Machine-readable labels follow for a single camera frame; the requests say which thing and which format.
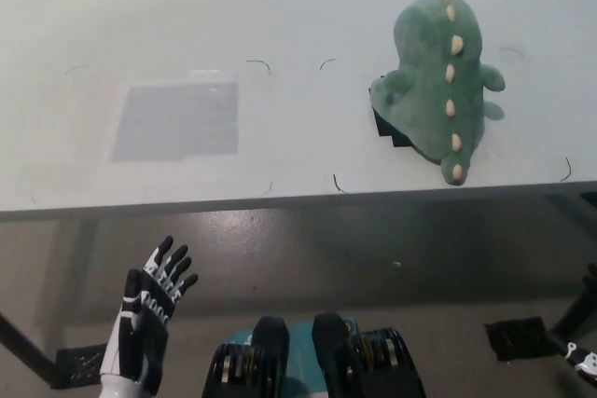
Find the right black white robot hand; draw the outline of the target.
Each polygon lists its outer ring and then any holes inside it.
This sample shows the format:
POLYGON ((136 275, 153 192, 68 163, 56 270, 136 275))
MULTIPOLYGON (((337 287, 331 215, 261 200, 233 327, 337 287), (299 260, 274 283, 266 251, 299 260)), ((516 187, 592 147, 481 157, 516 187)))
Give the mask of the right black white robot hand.
POLYGON ((596 352, 587 350, 573 340, 573 333, 596 313, 596 264, 588 264, 583 277, 584 291, 568 309, 566 329, 562 332, 567 352, 564 359, 574 367, 582 379, 596 386, 596 352))

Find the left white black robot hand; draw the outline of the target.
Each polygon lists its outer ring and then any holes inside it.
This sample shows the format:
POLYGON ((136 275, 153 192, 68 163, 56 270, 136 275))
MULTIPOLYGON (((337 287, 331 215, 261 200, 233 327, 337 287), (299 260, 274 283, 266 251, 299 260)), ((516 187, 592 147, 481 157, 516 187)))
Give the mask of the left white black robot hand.
POLYGON ((198 275, 186 245, 166 237, 140 268, 128 271, 100 368, 100 397, 154 397, 167 348, 168 324, 198 275))

